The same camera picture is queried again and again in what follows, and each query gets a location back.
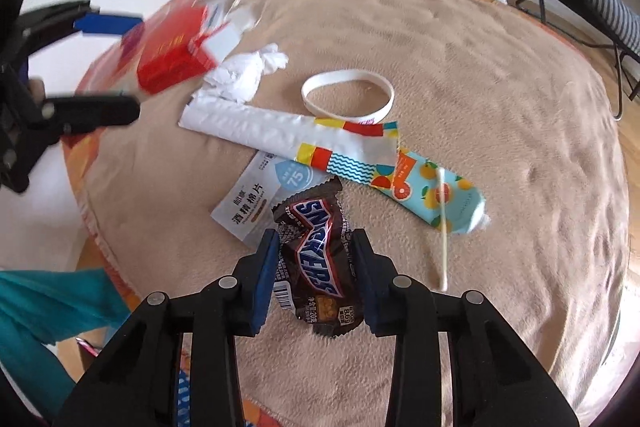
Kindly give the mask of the Snickers wrapper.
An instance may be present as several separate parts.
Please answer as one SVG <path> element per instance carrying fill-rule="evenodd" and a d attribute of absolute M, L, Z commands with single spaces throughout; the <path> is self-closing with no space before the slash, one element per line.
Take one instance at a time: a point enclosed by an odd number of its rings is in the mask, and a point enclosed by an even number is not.
<path fill-rule="evenodd" d="M 336 176 L 272 208 L 280 235 L 273 295 L 282 309 L 324 337 L 345 335 L 362 322 L 350 226 Z"/>

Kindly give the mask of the white colourful plastic wrapper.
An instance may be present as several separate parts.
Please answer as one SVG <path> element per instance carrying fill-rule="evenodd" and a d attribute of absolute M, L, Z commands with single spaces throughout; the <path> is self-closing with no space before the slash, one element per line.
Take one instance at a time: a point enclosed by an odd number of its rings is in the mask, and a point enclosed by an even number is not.
<path fill-rule="evenodd" d="M 278 112 L 203 91 L 183 109 L 179 126 L 295 160 L 380 190 L 393 185 L 399 156 L 396 122 L 356 124 Z"/>

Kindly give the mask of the red cardboard box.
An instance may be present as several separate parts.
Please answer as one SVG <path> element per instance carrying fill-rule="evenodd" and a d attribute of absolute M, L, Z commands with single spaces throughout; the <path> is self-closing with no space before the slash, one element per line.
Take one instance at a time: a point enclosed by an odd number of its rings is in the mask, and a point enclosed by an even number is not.
<path fill-rule="evenodd" d="M 99 56 L 77 91 L 151 98 L 215 69 L 261 16 L 241 0 L 170 0 Z"/>

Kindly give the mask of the orange print cream tube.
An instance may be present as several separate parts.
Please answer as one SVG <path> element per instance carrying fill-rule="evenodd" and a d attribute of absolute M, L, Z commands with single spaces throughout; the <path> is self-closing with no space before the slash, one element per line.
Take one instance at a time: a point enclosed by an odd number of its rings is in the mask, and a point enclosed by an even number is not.
<path fill-rule="evenodd" d="M 394 171 L 378 168 L 372 186 L 449 234 L 466 234 L 486 221 L 486 199 L 468 179 L 402 148 Z"/>

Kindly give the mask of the cotton swab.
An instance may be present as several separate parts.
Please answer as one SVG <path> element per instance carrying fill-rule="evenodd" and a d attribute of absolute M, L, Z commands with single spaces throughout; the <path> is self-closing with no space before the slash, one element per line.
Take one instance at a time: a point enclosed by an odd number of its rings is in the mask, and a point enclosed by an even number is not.
<path fill-rule="evenodd" d="M 440 277 L 440 291 L 444 293 L 448 289 L 448 230 L 446 216 L 445 169 L 438 167 L 436 173 L 439 195 L 440 235 L 442 236 L 442 276 Z"/>

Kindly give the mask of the alcohol pad sachet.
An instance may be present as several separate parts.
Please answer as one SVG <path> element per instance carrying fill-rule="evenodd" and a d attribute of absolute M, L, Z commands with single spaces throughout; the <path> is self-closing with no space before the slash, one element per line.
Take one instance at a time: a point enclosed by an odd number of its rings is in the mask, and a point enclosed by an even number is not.
<path fill-rule="evenodd" d="M 210 217 L 241 243 L 256 248 L 267 229 L 275 229 L 272 208 L 331 178 L 294 160 L 257 152 Z"/>

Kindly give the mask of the orange floral bedsheet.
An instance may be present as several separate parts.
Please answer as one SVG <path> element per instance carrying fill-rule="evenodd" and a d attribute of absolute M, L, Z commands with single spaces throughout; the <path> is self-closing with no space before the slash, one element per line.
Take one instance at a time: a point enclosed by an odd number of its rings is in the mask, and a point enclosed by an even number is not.
<path fill-rule="evenodd" d="M 288 66 L 236 104 L 192 76 L 66 153 L 128 301 L 193 300 L 190 413 L 219 426 L 573 426 L 535 335 L 549 209 L 523 195 L 516 32 L 489 0 L 243 0 Z M 529 139 L 515 132 L 523 129 Z"/>

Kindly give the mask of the teal cloth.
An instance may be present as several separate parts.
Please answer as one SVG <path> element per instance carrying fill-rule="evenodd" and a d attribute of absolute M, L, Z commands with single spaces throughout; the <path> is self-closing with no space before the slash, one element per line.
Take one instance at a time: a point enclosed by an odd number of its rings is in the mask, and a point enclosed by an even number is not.
<path fill-rule="evenodd" d="M 129 309 L 102 269 L 1 273 L 1 365 L 52 421 L 75 382 L 48 347 L 103 327 L 117 329 Z"/>

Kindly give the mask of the crumpled white tissue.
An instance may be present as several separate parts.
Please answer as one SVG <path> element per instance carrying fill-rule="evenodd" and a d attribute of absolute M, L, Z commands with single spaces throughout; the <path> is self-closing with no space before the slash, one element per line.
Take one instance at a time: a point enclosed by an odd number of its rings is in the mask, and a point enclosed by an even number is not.
<path fill-rule="evenodd" d="M 244 104 L 253 100 L 262 77 L 286 66 L 288 56 L 279 50 L 277 43 L 270 43 L 260 50 L 226 58 L 204 76 L 203 89 L 216 98 Z"/>

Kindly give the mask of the white rubber wristband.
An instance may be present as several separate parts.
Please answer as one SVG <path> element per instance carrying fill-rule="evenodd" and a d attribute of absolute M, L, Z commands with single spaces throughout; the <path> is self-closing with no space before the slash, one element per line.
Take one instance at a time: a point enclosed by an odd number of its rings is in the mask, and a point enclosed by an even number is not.
<path fill-rule="evenodd" d="M 395 102 L 390 80 L 362 69 L 334 70 L 309 77 L 300 94 L 312 115 L 355 124 L 378 124 Z"/>

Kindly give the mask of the beige fleece blanket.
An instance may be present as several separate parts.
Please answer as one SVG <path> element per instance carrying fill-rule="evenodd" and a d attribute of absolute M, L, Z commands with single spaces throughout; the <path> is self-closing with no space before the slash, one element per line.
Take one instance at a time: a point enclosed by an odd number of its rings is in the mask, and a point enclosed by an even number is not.
<path fill-rule="evenodd" d="M 242 40 L 277 43 L 286 69 L 254 104 L 305 113 L 318 72 L 363 68 L 396 91 L 403 148 L 468 179 L 489 222 L 448 243 L 449 288 L 483 291 L 591 424 L 629 364 L 617 329 L 627 287 L 629 194 L 604 83 L 572 44 L 488 0 L 243 0 L 265 11 Z M 128 303 L 193 293 L 245 246 L 210 217 L 252 159 L 183 130 L 190 80 L 148 98 L 139 120 L 66 150 L 73 191 Z M 350 224 L 400 272 L 436 286 L 436 230 L 372 187 L 345 182 Z"/>

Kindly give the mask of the striped chair cushion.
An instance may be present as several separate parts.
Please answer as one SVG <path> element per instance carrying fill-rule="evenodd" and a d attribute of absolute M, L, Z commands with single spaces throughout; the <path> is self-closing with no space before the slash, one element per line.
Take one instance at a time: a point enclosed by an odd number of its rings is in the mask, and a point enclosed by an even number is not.
<path fill-rule="evenodd" d="M 588 12 L 634 54 L 639 54 L 639 15 L 622 0 L 582 0 Z"/>

